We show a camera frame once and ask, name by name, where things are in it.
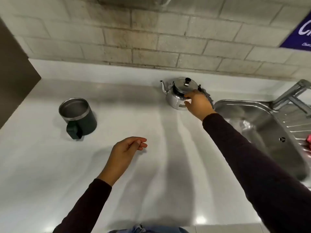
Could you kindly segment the chrome sink faucet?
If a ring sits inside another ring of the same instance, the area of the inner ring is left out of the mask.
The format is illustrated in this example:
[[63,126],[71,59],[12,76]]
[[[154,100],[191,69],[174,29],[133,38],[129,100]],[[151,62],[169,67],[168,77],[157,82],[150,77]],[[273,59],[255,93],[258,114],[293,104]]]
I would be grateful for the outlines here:
[[311,82],[305,79],[299,80],[276,100],[270,102],[270,109],[273,111],[279,111],[282,107],[291,102],[304,112],[307,118],[311,118],[311,106],[298,98],[298,96],[304,93],[307,89],[311,90]]

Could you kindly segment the stainless steel sink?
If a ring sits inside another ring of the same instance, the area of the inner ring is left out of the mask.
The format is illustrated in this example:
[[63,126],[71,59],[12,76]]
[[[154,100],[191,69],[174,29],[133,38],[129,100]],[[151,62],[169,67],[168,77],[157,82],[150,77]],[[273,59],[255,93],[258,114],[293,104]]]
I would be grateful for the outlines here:
[[215,110],[249,142],[311,190],[311,118],[292,104],[279,112],[267,102],[220,100]]

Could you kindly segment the person's right forearm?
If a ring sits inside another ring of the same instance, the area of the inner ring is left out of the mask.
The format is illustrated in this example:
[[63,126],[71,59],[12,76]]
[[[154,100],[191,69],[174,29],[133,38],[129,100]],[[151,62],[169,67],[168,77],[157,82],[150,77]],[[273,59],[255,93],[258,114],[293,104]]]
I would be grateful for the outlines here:
[[247,200],[273,233],[311,233],[311,191],[213,113],[202,122]]

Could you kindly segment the dark brown cabinet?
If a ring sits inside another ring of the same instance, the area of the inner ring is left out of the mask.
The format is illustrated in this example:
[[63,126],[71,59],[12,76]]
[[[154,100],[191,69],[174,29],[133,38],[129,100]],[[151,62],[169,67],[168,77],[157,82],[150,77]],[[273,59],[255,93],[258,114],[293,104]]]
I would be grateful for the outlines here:
[[0,129],[41,80],[0,18]]

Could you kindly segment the person's right hand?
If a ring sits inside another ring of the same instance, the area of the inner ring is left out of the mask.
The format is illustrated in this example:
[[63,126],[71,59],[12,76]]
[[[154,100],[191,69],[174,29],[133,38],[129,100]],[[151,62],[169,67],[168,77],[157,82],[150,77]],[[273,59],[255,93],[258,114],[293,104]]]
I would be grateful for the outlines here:
[[187,110],[192,113],[200,121],[203,121],[208,115],[215,114],[212,104],[208,98],[202,93],[202,101],[196,105],[185,105]]

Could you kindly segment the blue wall sign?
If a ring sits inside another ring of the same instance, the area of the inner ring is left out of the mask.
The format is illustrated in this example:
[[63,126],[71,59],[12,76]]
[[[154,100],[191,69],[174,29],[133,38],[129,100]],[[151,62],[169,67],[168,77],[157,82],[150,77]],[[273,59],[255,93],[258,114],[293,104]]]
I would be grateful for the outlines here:
[[311,51],[311,11],[279,46],[280,48]]

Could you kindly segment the dark green steel mug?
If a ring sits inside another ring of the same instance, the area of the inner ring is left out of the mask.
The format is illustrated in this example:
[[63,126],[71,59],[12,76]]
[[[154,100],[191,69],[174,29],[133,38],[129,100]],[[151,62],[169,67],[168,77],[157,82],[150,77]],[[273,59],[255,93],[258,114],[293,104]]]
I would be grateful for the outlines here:
[[80,140],[97,128],[96,117],[83,98],[70,98],[64,101],[58,109],[60,116],[67,123],[66,132],[73,140]]

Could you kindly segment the silver metal kettle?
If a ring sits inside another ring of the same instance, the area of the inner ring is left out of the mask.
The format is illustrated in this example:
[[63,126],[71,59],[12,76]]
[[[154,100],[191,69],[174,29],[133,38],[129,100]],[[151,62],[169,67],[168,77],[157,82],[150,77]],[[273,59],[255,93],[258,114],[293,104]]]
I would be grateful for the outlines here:
[[[183,94],[175,94],[174,91],[173,91],[173,82],[174,82],[174,80],[171,83],[169,83],[168,86],[165,86],[165,82],[163,80],[161,80],[160,82],[161,82],[161,85],[162,85],[162,91],[166,95],[166,101],[168,102],[168,104],[172,108],[174,108],[176,110],[186,111],[187,108],[186,108],[186,106],[184,104],[184,101],[186,99],[185,95],[183,95]],[[212,107],[214,109],[213,100],[212,100],[210,94],[208,94],[206,92],[206,90],[201,87],[201,85],[199,85],[198,90],[205,94],[205,96],[208,98],[209,102],[212,104]]]

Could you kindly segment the silver kettle lid black knob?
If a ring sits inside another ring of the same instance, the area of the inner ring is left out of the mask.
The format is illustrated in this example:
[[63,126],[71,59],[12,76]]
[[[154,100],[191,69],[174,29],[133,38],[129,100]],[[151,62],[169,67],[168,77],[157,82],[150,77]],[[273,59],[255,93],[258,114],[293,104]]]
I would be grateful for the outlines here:
[[197,90],[199,84],[197,84],[191,78],[178,78],[173,82],[173,91],[175,94],[188,94],[193,90]]

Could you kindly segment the person's left hand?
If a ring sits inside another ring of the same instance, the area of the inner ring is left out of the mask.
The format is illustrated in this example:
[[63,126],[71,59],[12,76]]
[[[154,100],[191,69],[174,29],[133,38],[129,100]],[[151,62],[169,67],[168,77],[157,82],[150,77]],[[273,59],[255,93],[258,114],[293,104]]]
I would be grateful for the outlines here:
[[97,179],[102,180],[111,187],[127,170],[135,153],[137,152],[125,150],[122,141],[117,142],[113,146],[105,167],[99,176],[97,176]]

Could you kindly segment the person's blue jeans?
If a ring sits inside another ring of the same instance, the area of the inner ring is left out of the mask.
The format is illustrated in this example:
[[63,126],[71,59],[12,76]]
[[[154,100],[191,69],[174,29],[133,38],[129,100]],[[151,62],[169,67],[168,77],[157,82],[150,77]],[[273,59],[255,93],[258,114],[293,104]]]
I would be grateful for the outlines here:
[[135,224],[131,228],[111,230],[107,233],[190,233],[182,227],[171,227],[171,226],[161,226],[161,225],[142,225]]

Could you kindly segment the person's left forearm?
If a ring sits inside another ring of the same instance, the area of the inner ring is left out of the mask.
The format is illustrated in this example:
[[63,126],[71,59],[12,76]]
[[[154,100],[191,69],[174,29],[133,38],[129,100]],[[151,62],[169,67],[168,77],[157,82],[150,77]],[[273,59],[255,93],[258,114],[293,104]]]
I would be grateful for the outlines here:
[[111,190],[103,180],[94,179],[52,233],[91,233]]

